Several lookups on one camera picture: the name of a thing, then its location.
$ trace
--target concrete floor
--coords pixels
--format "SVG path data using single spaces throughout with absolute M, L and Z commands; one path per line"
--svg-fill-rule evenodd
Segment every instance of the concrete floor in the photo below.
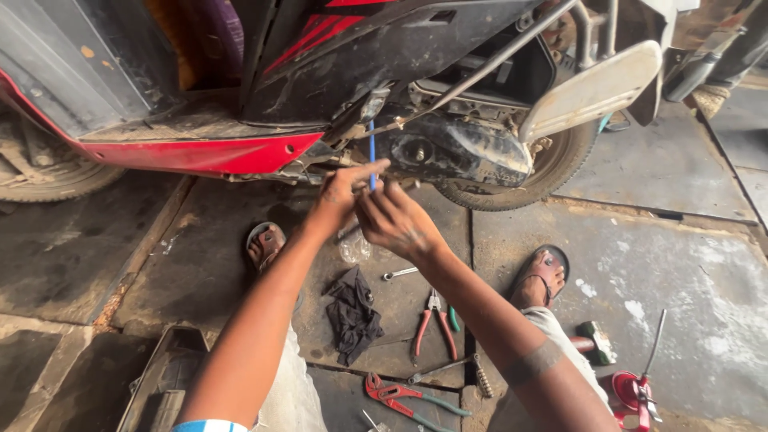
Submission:
M 618 353 L 617 364 L 598 368 L 598 376 L 640 373 L 660 310 L 667 308 L 651 381 L 665 421 L 655 430 L 766 430 L 768 261 L 761 245 L 768 242 L 760 215 L 768 197 L 739 173 L 755 168 L 725 159 L 712 137 L 702 138 L 706 128 L 679 108 L 664 107 L 674 120 L 652 130 L 602 136 L 561 196 L 542 203 L 467 211 L 431 187 L 416 199 L 454 252 L 504 294 L 530 251 L 561 245 L 572 270 L 556 316 L 568 333 L 582 321 L 598 321 Z M 680 125 L 700 139 L 687 136 L 690 151 L 672 155 L 658 141 L 676 136 Z M 621 146 L 633 142 L 644 144 L 631 149 L 631 164 L 613 163 L 627 151 Z M 655 163 L 662 154 L 672 163 L 666 177 Z M 163 187 L 147 193 L 152 184 Z M 315 193 L 135 172 L 90 197 L 0 215 L 0 374 L 13 377 L 0 386 L 0 430 L 114 430 L 130 397 L 127 384 L 141 374 L 164 326 L 198 327 L 214 341 L 253 280 L 242 251 L 249 227 L 269 219 L 290 231 Z M 63 266 L 54 271 L 56 264 Z M 415 430 L 364 394 L 362 375 L 402 380 L 449 362 L 435 323 L 419 366 L 409 361 L 429 286 L 419 274 L 381 281 L 381 274 L 409 264 L 374 248 L 361 268 L 386 336 L 343 368 L 324 311 L 329 299 L 321 292 L 349 267 L 327 244 L 293 320 L 328 428 L 365 430 L 358 418 L 365 408 L 398 430 Z M 482 353 L 461 327 L 454 335 L 459 355 Z M 472 373 L 460 368 L 423 387 L 475 415 L 459 423 L 444 411 L 418 410 L 457 430 L 496 430 L 496 405 L 509 395 L 485 358 L 484 366 L 494 399 L 481 399 Z

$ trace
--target hammer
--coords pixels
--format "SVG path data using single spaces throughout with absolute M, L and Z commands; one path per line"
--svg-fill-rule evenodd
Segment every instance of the hammer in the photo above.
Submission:
M 571 343 L 578 352 L 582 353 L 595 366 L 606 366 L 616 363 L 616 353 L 611 347 L 608 336 L 594 321 L 587 321 L 576 327 L 578 336 L 570 337 Z

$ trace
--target foot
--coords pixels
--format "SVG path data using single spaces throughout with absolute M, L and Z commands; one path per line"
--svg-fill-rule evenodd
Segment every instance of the foot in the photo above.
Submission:
M 265 231 L 253 236 L 248 245 L 248 256 L 259 274 L 272 264 L 285 243 L 285 235 L 275 224 L 270 224 Z
M 515 288 L 510 302 L 517 309 L 534 306 L 549 308 L 552 299 L 564 285 L 564 268 L 560 265 L 560 261 L 549 251 L 539 251 L 531 261 L 531 266 L 528 267 L 522 281 Z

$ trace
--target plastic bag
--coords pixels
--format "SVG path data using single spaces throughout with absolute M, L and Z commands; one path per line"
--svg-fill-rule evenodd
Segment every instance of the plastic bag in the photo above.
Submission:
M 357 264 L 371 256 L 371 244 L 363 237 L 358 225 L 357 216 L 355 216 L 352 223 L 347 228 L 340 230 L 338 234 L 339 238 L 342 238 L 349 231 L 355 230 L 349 237 L 339 242 L 341 259 L 346 263 Z

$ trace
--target blue cable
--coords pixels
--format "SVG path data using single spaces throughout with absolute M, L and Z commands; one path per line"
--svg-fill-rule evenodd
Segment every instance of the blue cable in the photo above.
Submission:
M 373 130 L 373 120 L 371 120 L 369 125 L 371 127 L 371 130 Z M 371 135 L 369 151 L 370 151 L 371 162 L 373 162 L 376 160 L 376 142 L 373 139 L 373 135 Z M 371 174 L 371 191 L 375 191 L 375 190 L 376 190 L 376 174 Z

